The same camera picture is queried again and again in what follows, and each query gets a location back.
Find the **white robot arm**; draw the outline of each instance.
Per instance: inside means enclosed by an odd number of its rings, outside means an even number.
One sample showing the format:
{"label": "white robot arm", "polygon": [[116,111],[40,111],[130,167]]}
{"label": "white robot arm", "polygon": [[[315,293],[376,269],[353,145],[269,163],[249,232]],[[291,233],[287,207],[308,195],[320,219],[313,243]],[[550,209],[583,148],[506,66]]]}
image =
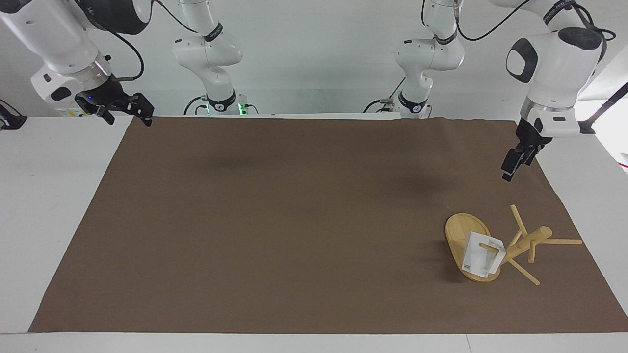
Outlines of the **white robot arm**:
{"label": "white robot arm", "polygon": [[[507,8],[522,3],[489,1]],[[550,32],[521,38],[506,60],[510,75],[529,87],[516,131],[520,142],[502,165],[507,181],[521,165],[530,165],[553,138],[580,133],[573,106],[606,49],[602,31],[573,0],[531,0],[521,9],[542,17]]]}
{"label": "white robot arm", "polygon": [[403,42],[395,59],[404,70],[406,80],[398,95],[395,110],[404,117],[425,115],[432,79],[426,70],[453,70],[464,59],[465,50],[458,39],[453,17],[454,0],[429,0],[423,14],[425,26],[434,33],[431,39],[411,39]]}
{"label": "white robot arm", "polygon": [[141,93],[124,93],[98,48],[87,36],[88,28],[136,34],[150,19],[152,0],[107,1],[0,0],[0,18],[9,29],[44,61],[31,82],[47,102],[74,99],[88,114],[103,117],[122,111],[140,117],[149,126],[154,107]]}
{"label": "white robot arm", "polygon": [[188,27],[199,35],[175,41],[172,51],[177,62],[203,82],[212,113],[239,114],[242,97],[234,90],[229,74],[221,68],[242,60],[236,39],[212,16],[209,1],[178,0],[178,4]]}

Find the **black cable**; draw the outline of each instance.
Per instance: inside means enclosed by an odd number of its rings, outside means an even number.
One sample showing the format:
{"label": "black cable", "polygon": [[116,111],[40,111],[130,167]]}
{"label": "black cable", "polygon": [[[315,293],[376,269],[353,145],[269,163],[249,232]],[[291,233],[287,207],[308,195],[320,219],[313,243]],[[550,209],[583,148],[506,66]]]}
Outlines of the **black cable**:
{"label": "black cable", "polygon": [[198,97],[193,98],[187,106],[185,106],[185,109],[183,110],[183,115],[188,115],[188,109],[192,106],[192,104],[194,104],[194,102],[196,102],[197,100],[201,100],[203,99],[203,96],[200,95]]}
{"label": "black cable", "polygon": [[7,102],[6,100],[0,99],[0,102],[4,103],[5,106],[8,106],[9,108],[13,109],[15,113],[17,113],[19,116],[22,116],[22,113],[20,113],[19,110],[15,109],[15,107],[9,104],[9,102]]}
{"label": "black cable", "polygon": [[606,39],[607,41],[612,41],[613,39],[617,38],[617,34],[616,34],[615,32],[613,32],[613,31],[610,31],[610,30],[605,30],[605,29],[603,29],[603,28],[600,28],[600,29],[599,29],[599,32],[600,32],[600,33],[608,33],[608,34],[610,34],[610,35],[611,35],[611,37],[610,37],[610,38],[606,38],[606,36],[604,36],[604,39]]}
{"label": "black cable", "polygon": [[589,23],[595,26],[595,23],[593,23],[593,17],[591,17],[591,13],[588,12],[588,10],[585,9],[584,6],[580,4],[574,4],[573,7],[582,10],[587,15]]}
{"label": "black cable", "polygon": [[89,19],[90,22],[97,23],[104,30],[106,30],[107,32],[109,32],[112,35],[116,36],[116,38],[120,39],[124,44],[128,45],[129,48],[131,48],[131,50],[133,52],[135,52],[135,55],[138,56],[138,59],[139,59],[139,73],[137,75],[135,75],[133,77],[129,77],[129,78],[126,78],[126,77],[118,78],[118,81],[125,81],[125,79],[126,80],[130,80],[130,81],[135,81],[135,80],[139,79],[140,77],[142,77],[142,74],[144,73],[144,58],[142,58],[142,55],[139,53],[138,49],[135,46],[133,46],[133,44],[131,44],[130,41],[127,41],[121,35],[119,35],[116,32],[110,30],[109,28],[103,26],[102,23],[99,23],[98,21],[96,21],[96,19],[92,16],[92,14],[90,14],[89,11],[87,11],[86,9],[83,8],[83,5],[80,3],[79,0],[74,0],[74,2],[76,3],[76,5],[79,6],[79,8],[83,11],[83,13],[85,13],[85,16],[87,17],[87,19]]}
{"label": "black cable", "polygon": [[[401,85],[403,84],[405,80],[406,80],[406,76],[404,76],[403,79],[401,79],[401,82],[397,85],[397,88],[394,89],[391,95],[388,96],[388,99],[391,99],[394,96],[394,94],[397,93],[397,90],[399,89],[399,87],[401,87]],[[384,105],[382,105],[382,108],[377,112],[379,113],[380,111],[384,111],[387,105],[388,103],[384,103]]]}
{"label": "black cable", "polygon": [[423,27],[427,27],[425,25],[425,20],[423,19],[423,11],[425,11],[425,0],[423,0],[423,5],[421,5],[421,23],[423,23]]}
{"label": "black cable", "polygon": [[259,115],[259,110],[258,110],[258,109],[257,109],[257,107],[256,107],[256,106],[254,106],[253,104],[244,104],[244,107],[245,107],[245,108],[248,108],[248,107],[253,107],[253,108],[255,109],[255,112]]}
{"label": "black cable", "polygon": [[591,117],[584,121],[578,121],[580,125],[581,133],[595,133],[592,129],[593,123],[607,110],[609,110],[612,106],[614,106],[621,98],[623,98],[626,94],[628,94],[628,82],[626,82],[617,92],[613,93],[610,98],[602,104],[600,109],[598,109]]}
{"label": "black cable", "polygon": [[362,112],[366,113],[369,110],[370,107],[372,107],[372,106],[374,106],[374,105],[376,105],[377,103],[380,103],[380,102],[381,101],[379,99],[372,101],[371,103],[369,103],[368,106],[366,106],[366,108],[364,108],[364,111],[362,111]]}
{"label": "black cable", "polygon": [[[611,30],[606,30],[604,28],[597,28],[595,24],[593,23],[593,17],[591,16],[591,13],[584,6],[579,5],[579,4],[574,4],[573,7],[575,8],[576,12],[578,13],[578,16],[580,17],[580,19],[582,20],[582,23],[584,23],[586,28],[592,31],[596,31],[597,33],[600,33],[600,35],[602,35],[604,37],[604,40],[606,41],[612,41],[613,39],[617,38],[617,34],[615,32]],[[606,38],[604,33],[610,34],[610,38]]]}
{"label": "black cable", "polygon": [[207,106],[198,106],[198,107],[196,107],[196,109],[194,109],[194,115],[198,115],[198,108],[205,108],[205,109],[207,109]]}
{"label": "black cable", "polygon": [[194,33],[198,33],[197,31],[191,29],[190,27],[186,26],[185,24],[183,24],[183,22],[181,22],[176,16],[175,14],[173,14],[172,12],[170,12],[170,10],[166,7],[166,5],[164,5],[160,0],[154,0],[157,4],[159,4],[159,6],[161,6],[164,10],[166,10],[166,12],[170,15],[170,17],[174,18],[175,21],[177,21],[183,28],[185,28],[186,30],[190,31],[190,32],[194,32]]}
{"label": "black cable", "polygon": [[399,87],[401,87],[401,84],[403,84],[405,80],[406,80],[406,76],[404,76],[403,79],[401,79],[401,82],[397,85],[397,88],[394,89],[391,95],[388,96],[388,99],[392,98],[394,94],[397,93],[397,90],[399,89]]}
{"label": "black cable", "polygon": [[488,36],[489,34],[493,33],[496,29],[498,29],[513,14],[515,14],[517,11],[519,11],[525,4],[529,3],[530,1],[532,1],[532,0],[525,0],[523,3],[521,3],[519,6],[517,6],[514,10],[512,10],[512,12],[510,12],[508,14],[508,16],[506,16],[503,20],[501,20],[499,23],[497,23],[490,31],[488,31],[488,32],[484,33],[483,35],[481,35],[479,37],[476,37],[476,38],[469,38],[464,33],[462,33],[462,30],[460,29],[460,22],[459,22],[458,19],[456,19],[456,28],[458,29],[458,33],[460,33],[462,38],[465,38],[468,41],[478,41],[478,40],[484,39],[484,38],[486,38],[486,36]]}
{"label": "black cable", "polygon": [[121,41],[123,41],[126,45],[129,46],[129,48],[131,48],[134,52],[135,55],[138,56],[139,59],[139,72],[137,75],[131,77],[131,81],[135,81],[138,78],[142,77],[142,75],[144,74],[144,58],[142,58],[142,54],[139,53],[139,50],[133,46],[133,44],[131,44],[130,41],[127,41],[126,39],[124,39],[124,37],[122,37],[121,35],[117,34],[116,32],[113,31],[109,31],[107,30],[109,33],[111,33],[112,35],[116,36],[118,39],[120,39]]}

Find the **wooden rung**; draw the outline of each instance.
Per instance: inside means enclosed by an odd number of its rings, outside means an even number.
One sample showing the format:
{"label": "wooden rung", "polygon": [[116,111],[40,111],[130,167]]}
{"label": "wooden rung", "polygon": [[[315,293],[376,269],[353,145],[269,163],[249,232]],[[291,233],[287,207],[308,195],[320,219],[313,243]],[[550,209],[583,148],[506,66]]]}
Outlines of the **wooden rung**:
{"label": "wooden rung", "polygon": [[582,245],[582,241],[578,239],[547,239],[542,244]]}
{"label": "wooden rung", "polygon": [[508,260],[514,259],[517,256],[530,250],[530,243],[536,241],[537,244],[541,244],[543,241],[551,237],[551,229],[542,225],[539,229],[530,233],[527,237],[519,239],[514,245],[509,246],[506,249],[506,256],[502,260],[502,264],[507,263]]}
{"label": "wooden rung", "polygon": [[527,279],[529,279],[534,285],[538,286],[541,284],[539,280],[537,280],[530,272],[526,271],[520,264],[516,263],[515,260],[508,260],[508,262],[513,265],[521,274],[523,274]]}
{"label": "wooden rung", "polygon": [[491,251],[493,253],[496,253],[496,254],[499,253],[499,249],[498,248],[492,247],[490,245],[486,245],[483,242],[480,243],[480,247],[482,247],[482,248],[484,248],[484,249],[486,249],[488,251]]}
{"label": "wooden rung", "polygon": [[519,226],[519,230],[523,234],[524,237],[528,236],[528,231],[526,230],[526,226],[523,225],[523,220],[521,220],[521,216],[519,215],[519,211],[517,210],[517,206],[511,205],[512,215],[514,219],[517,221],[517,225]]}
{"label": "wooden rung", "polygon": [[530,241],[530,251],[528,252],[528,263],[533,264],[536,260],[536,241]]}
{"label": "wooden rung", "polygon": [[512,238],[511,243],[508,244],[509,247],[515,245],[515,243],[519,240],[519,237],[521,237],[521,231],[517,231],[517,234],[514,235],[514,238]]}

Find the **brown table surface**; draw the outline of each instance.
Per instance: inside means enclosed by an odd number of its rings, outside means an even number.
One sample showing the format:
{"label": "brown table surface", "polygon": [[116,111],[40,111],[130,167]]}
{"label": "brown table surface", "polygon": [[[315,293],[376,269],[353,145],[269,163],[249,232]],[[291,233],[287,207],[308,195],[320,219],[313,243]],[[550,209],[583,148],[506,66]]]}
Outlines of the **brown table surface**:
{"label": "brown table surface", "polygon": [[628,332],[586,246],[541,245],[532,285],[467,280],[445,221],[579,239],[503,121],[135,120],[30,332]]}

